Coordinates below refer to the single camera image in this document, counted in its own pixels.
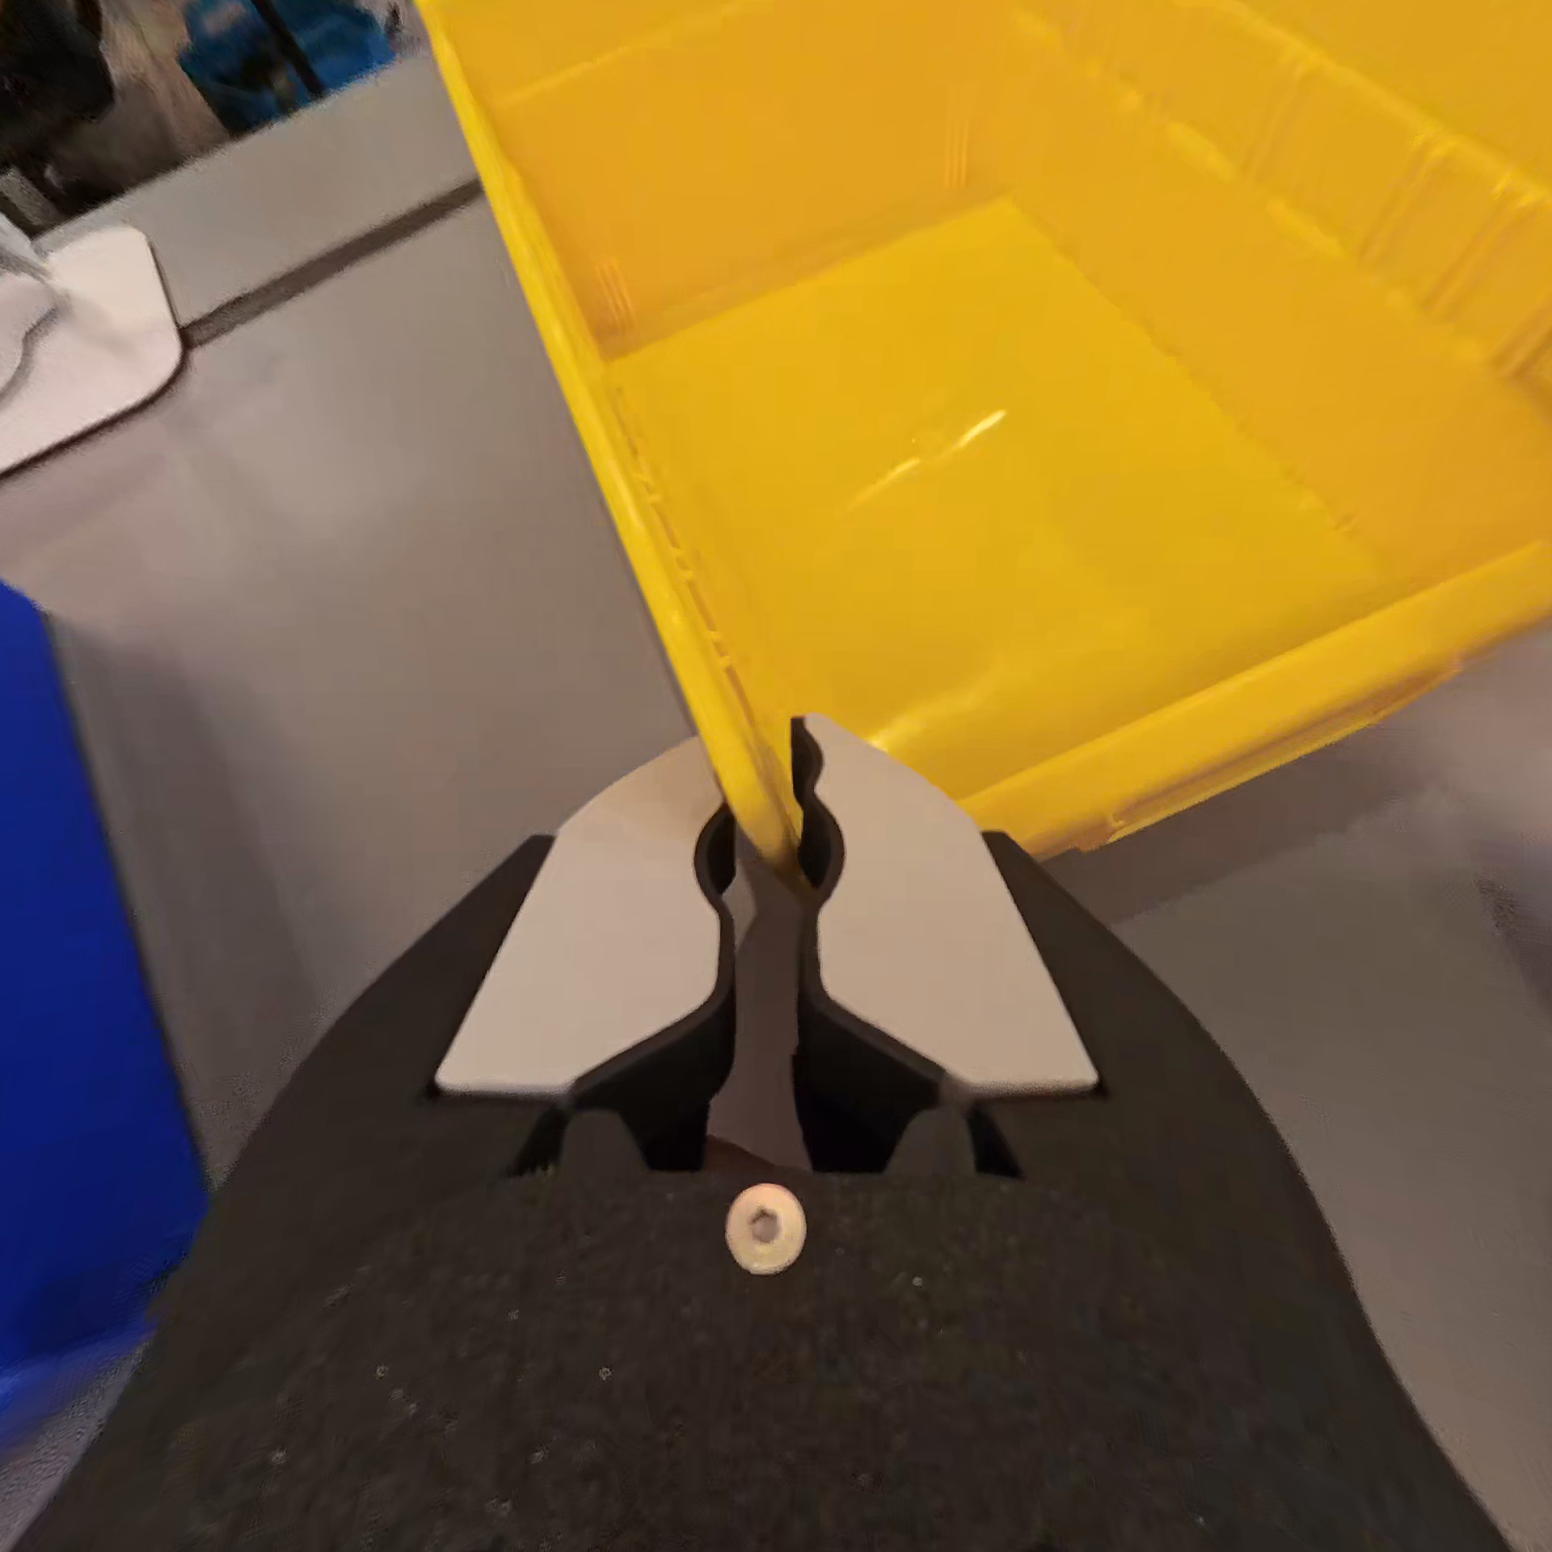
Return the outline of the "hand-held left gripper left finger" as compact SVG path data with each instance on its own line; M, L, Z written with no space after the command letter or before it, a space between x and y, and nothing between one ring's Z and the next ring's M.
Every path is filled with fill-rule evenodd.
M703 743L605 787L544 861L435 1074L564 1131L620 1118L649 1168L707 1164L736 1039L736 826Z

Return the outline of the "blue plastic bin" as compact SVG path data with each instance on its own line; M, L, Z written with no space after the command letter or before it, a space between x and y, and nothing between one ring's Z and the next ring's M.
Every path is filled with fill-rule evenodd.
M136 1349L208 1177L47 615L3 588L3 1441Z

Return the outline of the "instruction sheet on wooden stand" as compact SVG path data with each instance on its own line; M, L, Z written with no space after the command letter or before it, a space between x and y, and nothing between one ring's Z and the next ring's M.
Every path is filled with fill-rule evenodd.
M108 226L45 251L3 222L3 475L141 410L184 359L141 229Z

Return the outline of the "blue bag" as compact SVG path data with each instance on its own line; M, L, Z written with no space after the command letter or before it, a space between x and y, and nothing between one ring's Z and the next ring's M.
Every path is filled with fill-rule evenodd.
M189 2L186 76L234 137L278 124L394 65L405 4Z

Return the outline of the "yellow plastic bin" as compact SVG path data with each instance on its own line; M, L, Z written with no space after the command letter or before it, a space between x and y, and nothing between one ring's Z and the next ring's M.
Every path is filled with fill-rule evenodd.
M740 824L1052 856L1549 621L1549 4L422 4Z

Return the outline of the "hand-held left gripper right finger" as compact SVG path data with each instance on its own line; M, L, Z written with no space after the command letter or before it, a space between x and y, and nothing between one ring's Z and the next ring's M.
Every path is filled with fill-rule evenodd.
M808 885L793 1096L812 1166L882 1173L912 1133L1017 1172L999 1103L1095 1099L1100 1068L971 815L823 713L790 726Z

